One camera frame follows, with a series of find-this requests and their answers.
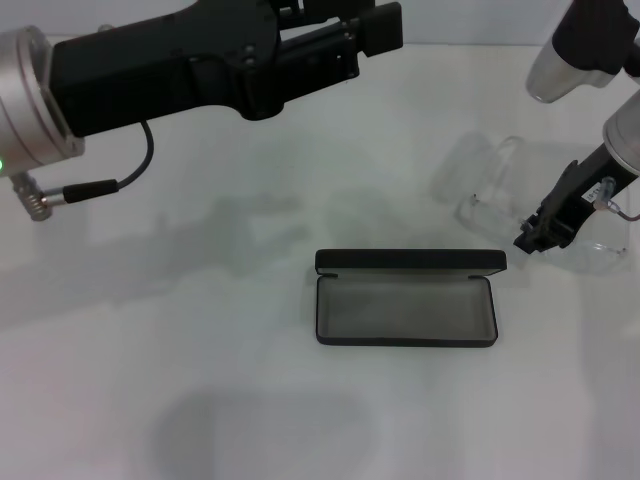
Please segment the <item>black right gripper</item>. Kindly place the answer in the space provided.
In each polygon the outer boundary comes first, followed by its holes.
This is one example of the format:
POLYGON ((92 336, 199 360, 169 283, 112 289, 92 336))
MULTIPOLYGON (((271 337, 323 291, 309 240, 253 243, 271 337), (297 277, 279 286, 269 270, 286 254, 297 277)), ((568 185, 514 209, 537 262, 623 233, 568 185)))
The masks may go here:
POLYGON ((569 246, 573 234, 595 212, 594 200, 587 199, 588 193, 606 177, 614 180, 617 195, 639 175, 623 167, 602 144, 582 162, 572 162, 565 169, 541 205, 541 221, 537 213, 526 219, 513 245, 526 254, 542 253, 550 243, 552 248, 569 246))

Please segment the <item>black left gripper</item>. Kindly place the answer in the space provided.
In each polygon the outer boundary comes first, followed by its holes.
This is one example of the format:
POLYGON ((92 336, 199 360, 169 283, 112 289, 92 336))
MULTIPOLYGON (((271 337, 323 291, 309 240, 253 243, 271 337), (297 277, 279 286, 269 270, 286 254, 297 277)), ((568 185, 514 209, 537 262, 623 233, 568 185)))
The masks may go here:
POLYGON ((196 1, 55 45, 51 91, 86 137, 201 106, 250 121, 280 113, 275 60, 296 1, 196 1))

